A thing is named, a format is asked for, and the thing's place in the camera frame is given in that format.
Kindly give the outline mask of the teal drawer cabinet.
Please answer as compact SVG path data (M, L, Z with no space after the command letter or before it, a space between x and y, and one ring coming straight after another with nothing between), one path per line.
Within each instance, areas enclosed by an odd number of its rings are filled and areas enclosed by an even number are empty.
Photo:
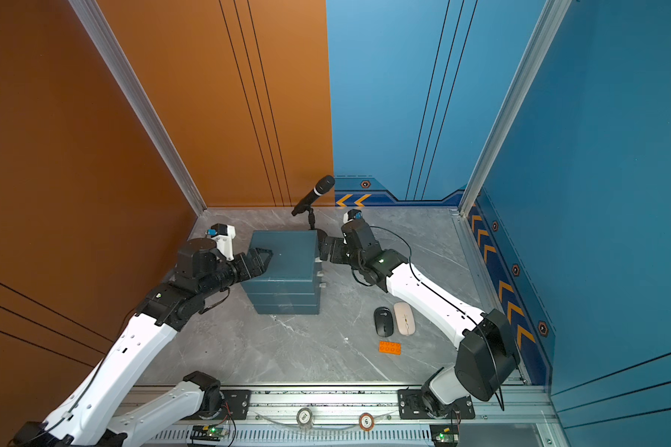
M312 230L255 231L250 246L272 252L266 272L242 284L260 315L320 313L322 265Z

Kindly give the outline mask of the black computer mouse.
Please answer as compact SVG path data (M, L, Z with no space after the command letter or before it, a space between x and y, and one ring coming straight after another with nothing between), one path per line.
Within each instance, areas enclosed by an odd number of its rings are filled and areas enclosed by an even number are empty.
M387 338L394 333L393 313L389 307L378 307L374 311L374 324L376 334L379 337Z

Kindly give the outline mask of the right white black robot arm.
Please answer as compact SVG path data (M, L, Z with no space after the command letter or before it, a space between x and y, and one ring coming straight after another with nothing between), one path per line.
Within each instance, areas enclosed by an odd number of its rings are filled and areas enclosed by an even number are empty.
M349 266L363 286L380 288L430 320L453 344L456 361L429 377L420 389L427 415L442 418L475 398L494 398L505 408L503 387L521 362L511 324L498 309L488 312L469 305L428 279L412 254L384 249L359 212L348 212L341 235L319 230L320 259Z

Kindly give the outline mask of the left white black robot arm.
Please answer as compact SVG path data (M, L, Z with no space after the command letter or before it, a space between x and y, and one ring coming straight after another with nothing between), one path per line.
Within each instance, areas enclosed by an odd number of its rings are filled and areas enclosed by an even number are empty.
M210 311L208 297L263 275L273 256L260 248L227 256L225 247L215 238L188 240L178 252L173 277L139 303L86 379L44 421L25 423L10 445L141 446L187 416L220 416L225 411L221 383L204 372L186 375L135 411L121 416L116 411L158 353L192 317Z

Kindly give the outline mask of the black microphone stand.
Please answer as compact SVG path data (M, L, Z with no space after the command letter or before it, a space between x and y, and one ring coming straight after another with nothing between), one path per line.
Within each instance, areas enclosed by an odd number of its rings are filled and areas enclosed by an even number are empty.
M313 208L307 207L307 214L308 214L309 229L316 230L316 217Z

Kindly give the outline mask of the black microphone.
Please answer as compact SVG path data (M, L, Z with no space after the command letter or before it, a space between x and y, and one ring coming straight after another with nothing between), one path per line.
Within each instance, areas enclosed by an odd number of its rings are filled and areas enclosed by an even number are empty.
M317 184L313 187L313 190L309 191L309 193L294 206L291 212L292 216L297 216L310 210L312 205L320 197L333 189L335 182L335 178L332 175L325 175L322 179L318 180Z

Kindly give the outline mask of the orange toy brick plate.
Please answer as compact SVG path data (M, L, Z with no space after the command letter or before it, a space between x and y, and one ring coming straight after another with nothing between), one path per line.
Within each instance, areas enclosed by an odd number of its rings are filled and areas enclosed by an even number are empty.
M402 346L395 342L380 341L378 344L378 352L388 355L400 356L402 354Z

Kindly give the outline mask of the left green circuit board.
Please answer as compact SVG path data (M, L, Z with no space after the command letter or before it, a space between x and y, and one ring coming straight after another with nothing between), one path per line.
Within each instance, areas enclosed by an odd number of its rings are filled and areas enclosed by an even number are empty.
M195 425L189 434L191 443L221 443L231 439L230 430L223 426L216 425Z

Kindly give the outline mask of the green circuit board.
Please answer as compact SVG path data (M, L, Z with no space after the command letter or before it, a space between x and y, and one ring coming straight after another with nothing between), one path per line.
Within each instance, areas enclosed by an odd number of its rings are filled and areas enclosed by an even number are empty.
M191 443L221 443L231 439L230 430L223 426L216 425L195 425L189 434Z
M457 447L460 432L455 426L430 425L431 440L434 447Z

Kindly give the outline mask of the right green circuit board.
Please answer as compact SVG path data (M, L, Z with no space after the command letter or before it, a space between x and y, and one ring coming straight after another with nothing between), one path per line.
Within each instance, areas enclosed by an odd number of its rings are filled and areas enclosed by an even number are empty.
M457 447L460 432L455 426L430 425L431 440L434 447Z

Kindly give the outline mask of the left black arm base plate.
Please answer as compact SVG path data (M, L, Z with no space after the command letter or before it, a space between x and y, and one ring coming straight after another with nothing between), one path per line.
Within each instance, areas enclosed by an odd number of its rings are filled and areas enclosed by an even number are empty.
M220 389L208 391L196 413L183 417L183 420L224 421L233 418L245 420L251 403L252 391L248 389Z

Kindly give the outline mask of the grey round rail sticker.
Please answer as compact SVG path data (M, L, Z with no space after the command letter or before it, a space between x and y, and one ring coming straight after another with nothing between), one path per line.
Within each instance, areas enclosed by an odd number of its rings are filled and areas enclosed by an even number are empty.
M309 428L313 425L313 414L309 408L301 408L296 414L296 423L300 428Z

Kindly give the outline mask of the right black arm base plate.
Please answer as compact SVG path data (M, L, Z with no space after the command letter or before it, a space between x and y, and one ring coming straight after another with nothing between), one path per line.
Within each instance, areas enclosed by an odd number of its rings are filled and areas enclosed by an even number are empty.
M401 419L475 419L475 406L469 396L443 404L430 392L421 389L400 389L397 391L398 408Z

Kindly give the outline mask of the orange round rail sticker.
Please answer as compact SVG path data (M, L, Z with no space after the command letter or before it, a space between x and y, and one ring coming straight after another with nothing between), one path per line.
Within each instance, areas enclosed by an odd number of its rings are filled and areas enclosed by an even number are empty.
M369 432L375 426L375 419L370 413L362 413L359 416L358 423L360 430L363 430L363 432Z

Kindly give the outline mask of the aluminium front rail frame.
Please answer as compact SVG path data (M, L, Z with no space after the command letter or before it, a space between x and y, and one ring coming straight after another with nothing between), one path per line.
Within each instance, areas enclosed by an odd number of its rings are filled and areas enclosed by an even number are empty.
M251 403L245 420L179 420L141 446L434 446L430 425L455 426L458 446L566 446L564 430L541 387L508 385L505 408L497 402L472 400L475 419L400 418L397 391L408 385L327 384L225 386L248 389ZM135 387L117 408L125 415L158 398L169 387ZM313 425L300 428L296 414L309 408ZM370 413L375 426L359 427L359 416ZM193 426L223 426L231 439L221 443L191 443Z

